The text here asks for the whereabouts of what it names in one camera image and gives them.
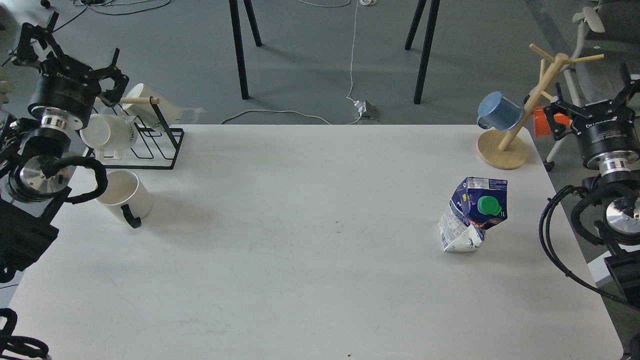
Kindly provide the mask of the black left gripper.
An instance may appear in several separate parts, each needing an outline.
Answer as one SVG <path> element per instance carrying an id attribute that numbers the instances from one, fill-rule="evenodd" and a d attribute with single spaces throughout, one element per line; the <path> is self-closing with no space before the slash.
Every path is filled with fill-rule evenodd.
<path id="1" fill-rule="evenodd" d="M 81 130 L 89 124 L 95 98 L 106 107 L 114 107 L 121 102 L 130 78 L 117 66 L 119 48 L 115 48 L 110 64 L 103 68 L 94 70 L 71 57 L 66 58 L 69 63 L 65 64 L 65 53 L 53 36 L 58 17 L 59 13 L 54 11 L 44 27 L 23 23 L 9 60 L 16 66 L 39 69 L 28 105 L 32 117 L 41 119 L 47 109 L 57 109 L 66 112 L 74 130 Z M 52 49 L 46 60 L 40 60 L 35 43 L 42 50 Z M 105 79 L 112 80 L 112 88 L 101 88 L 100 82 Z"/>

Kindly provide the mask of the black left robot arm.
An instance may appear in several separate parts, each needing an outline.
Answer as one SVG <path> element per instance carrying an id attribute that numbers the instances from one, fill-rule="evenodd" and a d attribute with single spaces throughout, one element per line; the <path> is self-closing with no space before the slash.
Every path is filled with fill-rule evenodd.
<path id="1" fill-rule="evenodd" d="M 64 203 L 98 198 L 108 186 L 102 162 L 68 156 L 70 134 L 85 129 L 96 100 L 121 102 L 129 78 L 110 64 L 94 69 L 64 53 L 55 41 L 58 13 L 46 26 L 23 23 L 10 60 L 34 68 L 39 77 L 28 117 L 1 112 L 1 282 L 33 265 L 57 239 L 52 221 Z"/>

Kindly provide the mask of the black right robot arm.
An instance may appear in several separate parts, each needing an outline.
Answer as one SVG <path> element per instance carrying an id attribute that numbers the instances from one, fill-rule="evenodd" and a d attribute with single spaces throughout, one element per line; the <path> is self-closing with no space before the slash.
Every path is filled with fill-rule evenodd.
<path id="1" fill-rule="evenodd" d="M 635 311 L 639 310 L 639 251 L 626 246 L 639 244 L 639 171 L 631 164 L 639 160 L 639 136 L 634 125 L 636 112 L 628 102 L 639 91 L 639 76 L 631 74 L 625 63 L 620 65 L 624 86 L 613 99 L 583 107 L 557 95 L 542 109 L 555 141 L 576 137 L 582 164 L 597 171 L 583 179 L 580 186 L 562 187 L 547 200 L 538 224 L 538 235 L 547 258 L 562 273 L 579 285 L 602 297 Z M 605 268 L 621 292 L 616 296 L 602 291 L 579 278 L 560 260 L 551 242 L 551 218 L 564 198 L 580 198 L 570 212 L 574 232 L 590 244 L 604 246 L 610 255 Z"/>

